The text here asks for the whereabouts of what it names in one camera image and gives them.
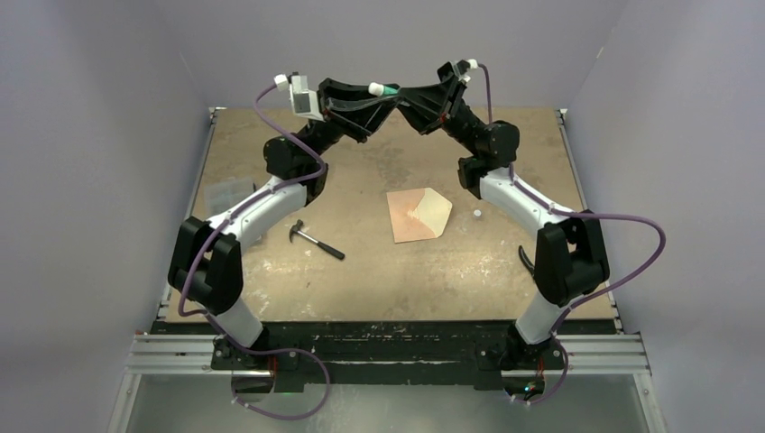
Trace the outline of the green white glue stick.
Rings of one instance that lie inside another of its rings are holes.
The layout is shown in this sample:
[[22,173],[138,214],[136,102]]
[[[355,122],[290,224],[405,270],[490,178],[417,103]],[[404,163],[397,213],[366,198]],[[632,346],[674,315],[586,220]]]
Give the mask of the green white glue stick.
[[399,94],[399,89],[377,82],[371,82],[367,86],[367,91],[374,97],[392,97]]

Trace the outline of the brown envelope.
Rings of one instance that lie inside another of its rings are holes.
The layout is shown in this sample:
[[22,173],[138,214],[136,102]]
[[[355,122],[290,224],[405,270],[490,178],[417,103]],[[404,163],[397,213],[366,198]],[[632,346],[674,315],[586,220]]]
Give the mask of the brown envelope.
[[396,244],[436,239],[443,235],[453,204],[432,188],[386,194]]

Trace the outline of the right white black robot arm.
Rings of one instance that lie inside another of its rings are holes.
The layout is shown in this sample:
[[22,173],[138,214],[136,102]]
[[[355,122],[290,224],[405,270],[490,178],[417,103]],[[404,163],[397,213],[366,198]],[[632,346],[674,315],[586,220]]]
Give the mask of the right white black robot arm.
[[513,219],[535,238],[532,277],[537,293],[509,333],[509,360],[527,367],[552,338],[559,318],[610,275],[600,224],[543,196],[514,170],[521,134],[503,120],[482,121],[464,101],[468,72],[477,63],[447,63],[435,85],[395,91],[399,109],[419,134],[444,131],[468,150],[458,161],[461,187]]

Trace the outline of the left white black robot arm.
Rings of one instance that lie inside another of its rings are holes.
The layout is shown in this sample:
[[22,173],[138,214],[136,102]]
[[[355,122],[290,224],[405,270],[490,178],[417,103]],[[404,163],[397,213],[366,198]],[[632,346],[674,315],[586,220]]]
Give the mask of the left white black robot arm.
[[[288,93],[293,114],[306,119],[297,132],[288,132],[261,109],[261,100],[273,91]],[[397,106],[400,94],[396,84],[348,85],[327,78],[312,89],[303,75],[276,76],[253,104],[277,132],[263,146],[270,178],[231,208],[181,224],[168,274],[168,283],[180,293],[178,312],[205,316],[235,343],[234,357],[245,368],[264,365],[269,345],[265,325],[242,296],[244,253],[323,192],[328,175],[323,153],[345,136],[364,142]]]

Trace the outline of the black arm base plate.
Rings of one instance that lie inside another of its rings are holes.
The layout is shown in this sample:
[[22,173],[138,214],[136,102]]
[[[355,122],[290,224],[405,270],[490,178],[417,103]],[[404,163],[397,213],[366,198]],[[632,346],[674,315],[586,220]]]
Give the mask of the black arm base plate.
[[512,320],[268,322],[248,354],[215,339],[211,367],[263,374],[277,392],[307,384],[465,385],[477,391],[542,392],[564,365],[549,341],[527,347]]

